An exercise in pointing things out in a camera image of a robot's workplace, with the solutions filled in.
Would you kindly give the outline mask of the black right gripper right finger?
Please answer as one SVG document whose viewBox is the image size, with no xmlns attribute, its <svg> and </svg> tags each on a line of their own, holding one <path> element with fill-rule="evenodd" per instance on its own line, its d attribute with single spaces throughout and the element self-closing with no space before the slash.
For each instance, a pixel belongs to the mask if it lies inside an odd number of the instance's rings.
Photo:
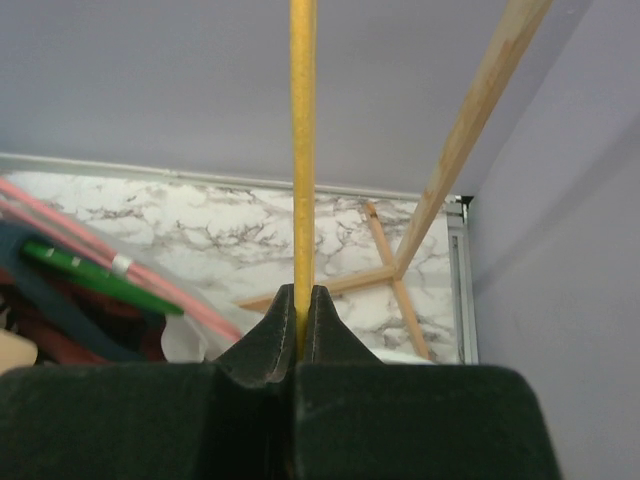
<svg viewBox="0 0 640 480">
<path fill-rule="evenodd" d="M 538 399 L 517 372 L 388 365 L 313 290 L 294 374 L 298 479 L 557 479 Z"/>
</svg>

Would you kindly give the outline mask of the yellow hanger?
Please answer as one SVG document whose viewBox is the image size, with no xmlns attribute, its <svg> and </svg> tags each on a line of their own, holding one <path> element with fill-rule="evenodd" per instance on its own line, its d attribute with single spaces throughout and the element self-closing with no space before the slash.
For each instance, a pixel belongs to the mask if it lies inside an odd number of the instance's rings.
<svg viewBox="0 0 640 480">
<path fill-rule="evenodd" d="M 315 281 L 315 139 L 317 3 L 290 3 L 290 86 L 294 186 L 296 353 L 304 357 Z"/>
</svg>

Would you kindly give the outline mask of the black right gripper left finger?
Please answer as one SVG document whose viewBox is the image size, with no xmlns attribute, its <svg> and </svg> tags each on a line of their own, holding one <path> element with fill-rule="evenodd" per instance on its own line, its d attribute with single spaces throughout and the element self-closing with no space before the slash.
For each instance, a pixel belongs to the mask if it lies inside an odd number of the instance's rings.
<svg viewBox="0 0 640 480">
<path fill-rule="evenodd" d="M 1 379 L 5 479 L 290 479 L 293 289 L 214 362 L 21 368 Z"/>
</svg>

